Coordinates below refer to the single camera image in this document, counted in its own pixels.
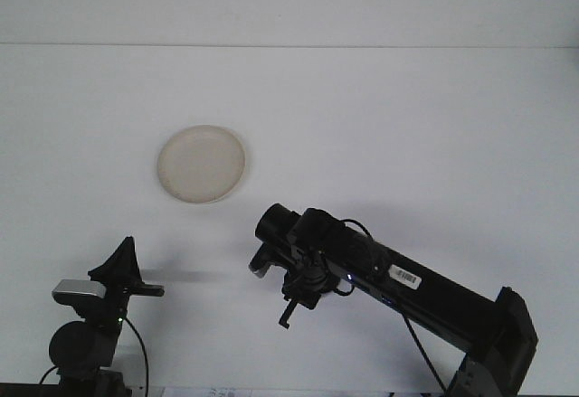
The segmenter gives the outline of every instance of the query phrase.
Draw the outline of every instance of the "cable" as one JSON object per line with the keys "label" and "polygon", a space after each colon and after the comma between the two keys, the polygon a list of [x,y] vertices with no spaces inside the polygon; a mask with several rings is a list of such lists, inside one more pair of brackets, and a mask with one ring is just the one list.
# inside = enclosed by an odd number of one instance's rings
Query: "cable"
{"label": "cable", "polygon": [[400,310],[400,314],[402,315],[402,317],[404,319],[404,323],[408,327],[410,334],[413,336],[414,342],[418,346],[418,350],[420,350],[420,353],[422,354],[422,357],[424,358],[424,361],[426,361],[428,368],[431,369],[431,372],[434,375],[436,382],[438,382],[438,384],[440,385],[442,392],[446,393],[446,386],[444,386],[444,382],[442,381],[441,377],[436,372],[436,369],[434,368],[434,365],[432,364],[431,359],[426,354],[424,347],[422,347],[422,344],[421,344],[420,340],[418,339],[418,335],[416,335],[416,332],[414,332],[414,328],[411,325],[410,320],[408,319],[408,316],[406,315],[406,313],[404,312],[404,310],[402,308],[402,304],[400,302],[397,302],[397,306],[398,306],[398,309]]}
{"label": "cable", "polygon": [[339,288],[334,288],[332,291],[339,296],[346,297],[346,296],[350,296],[354,292],[354,288],[356,288],[356,286],[354,286],[354,284],[351,284],[351,287],[352,288],[349,291],[342,291]]}
{"label": "cable", "polygon": [[[366,227],[364,225],[362,225],[361,222],[358,222],[355,219],[342,219],[341,222],[353,223],[354,225],[359,227],[360,230],[362,230],[364,232],[364,234],[368,237],[368,239],[370,239],[371,241],[374,240],[374,238],[372,237],[372,234],[370,234],[370,232],[366,229]],[[420,340],[418,339],[418,335],[416,335],[416,333],[414,332],[414,328],[413,328],[412,324],[410,323],[410,320],[408,319],[406,312],[404,311],[404,308],[403,308],[403,305],[402,305],[402,302],[400,301],[400,299],[396,300],[396,306],[398,307],[398,310],[399,310],[400,314],[402,315],[402,318],[404,319],[404,323],[406,324],[406,326],[408,327],[408,330],[410,331],[410,335],[413,337],[414,342],[418,346],[418,350],[420,350],[420,353],[421,353],[422,357],[424,358],[424,361],[428,365],[428,368],[431,369],[431,372],[434,375],[434,379],[436,379],[436,382],[438,382],[442,391],[446,393],[446,386],[444,386],[444,382],[441,380],[441,377],[436,372],[436,369],[434,368],[434,365],[432,364],[431,359],[426,354],[424,347],[422,346]]]}
{"label": "cable", "polygon": [[39,385],[42,385],[44,383],[44,379],[46,379],[46,376],[48,376],[51,372],[53,372],[54,370],[56,370],[58,367],[55,365],[54,367],[49,368],[45,374],[43,374],[43,377],[41,378],[40,382],[38,382]]}
{"label": "cable", "polygon": [[131,321],[128,320],[127,317],[125,317],[125,321],[127,322],[127,325],[130,326],[130,328],[133,330],[133,332],[134,332],[135,335],[137,336],[137,339],[138,339],[139,343],[141,344],[141,349],[143,350],[143,357],[145,358],[145,397],[148,397],[148,358],[147,358],[147,349],[145,349],[145,343],[143,343],[143,339],[141,338],[141,335],[138,333],[137,329],[133,326],[133,324],[131,323]]}
{"label": "cable", "polygon": [[374,240],[374,237],[372,237],[372,234],[370,234],[370,232],[365,228],[364,225],[362,225],[362,223],[358,222],[356,219],[342,219],[340,222],[350,222],[353,223],[354,225],[356,225],[360,230],[362,230],[364,232],[364,234],[368,237],[368,239],[370,239],[371,241]]}

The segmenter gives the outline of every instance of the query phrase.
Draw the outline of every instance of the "white backdrop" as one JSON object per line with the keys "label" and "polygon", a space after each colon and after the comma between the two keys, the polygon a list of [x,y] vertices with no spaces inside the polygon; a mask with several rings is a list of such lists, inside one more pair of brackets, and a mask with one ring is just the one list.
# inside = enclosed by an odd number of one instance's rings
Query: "white backdrop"
{"label": "white backdrop", "polygon": [[0,0],[0,42],[579,46],[579,0]]}
{"label": "white backdrop", "polygon": [[[574,393],[579,344],[579,50],[0,47],[0,379],[35,382],[75,318],[50,292],[136,238],[164,298],[133,297],[152,383],[435,391],[402,319],[363,293],[298,309],[256,279],[276,202],[366,224],[480,294],[527,301],[540,337],[525,393]],[[178,202],[157,154],[194,124],[232,128],[239,187]],[[445,381],[461,353],[420,333]],[[125,329],[115,366],[142,383]]]}
{"label": "white backdrop", "polygon": [[[277,325],[282,272],[247,265],[280,202],[356,218],[488,298],[511,286],[540,338],[522,392],[579,392],[578,5],[0,0],[0,381],[38,380],[76,317],[51,290],[134,235],[166,286],[129,305],[154,385],[436,391],[402,319],[363,293]],[[196,124],[248,152],[218,203],[157,181],[161,147]],[[419,333],[450,380],[462,354]],[[125,329],[130,384],[139,350]]]}

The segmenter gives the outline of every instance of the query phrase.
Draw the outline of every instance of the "camera mount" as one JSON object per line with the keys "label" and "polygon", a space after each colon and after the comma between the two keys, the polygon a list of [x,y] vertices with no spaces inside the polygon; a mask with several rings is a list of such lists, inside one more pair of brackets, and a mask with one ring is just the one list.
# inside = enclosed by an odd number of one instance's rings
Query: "camera mount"
{"label": "camera mount", "polygon": [[129,397],[122,373],[101,370],[112,363],[131,295],[161,297],[163,286],[145,284],[138,269],[135,241],[127,237],[90,280],[64,279],[52,291],[84,321],[62,326],[50,342],[58,367],[60,397]]}

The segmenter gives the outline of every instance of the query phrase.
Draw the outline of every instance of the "round plate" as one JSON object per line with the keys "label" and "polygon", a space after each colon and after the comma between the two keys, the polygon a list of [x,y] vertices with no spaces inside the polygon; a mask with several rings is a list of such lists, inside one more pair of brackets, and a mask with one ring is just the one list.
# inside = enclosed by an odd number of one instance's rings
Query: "round plate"
{"label": "round plate", "polygon": [[157,160],[163,187],[179,200],[210,203],[227,195],[242,178],[245,152],[232,132],[194,126],[171,137]]}

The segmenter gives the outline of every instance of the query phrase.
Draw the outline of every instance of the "white label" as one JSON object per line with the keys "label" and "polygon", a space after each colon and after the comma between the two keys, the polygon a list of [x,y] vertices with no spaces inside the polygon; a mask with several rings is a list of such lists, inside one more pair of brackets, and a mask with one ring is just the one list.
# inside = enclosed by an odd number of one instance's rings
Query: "white label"
{"label": "white label", "polygon": [[410,273],[408,270],[399,268],[394,264],[390,266],[390,269],[388,270],[388,275],[390,275],[390,278],[395,279],[401,284],[404,284],[406,287],[410,287],[414,290],[416,290],[420,286],[420,283],[422,282],[422,278],[420,278],[419,276]]}

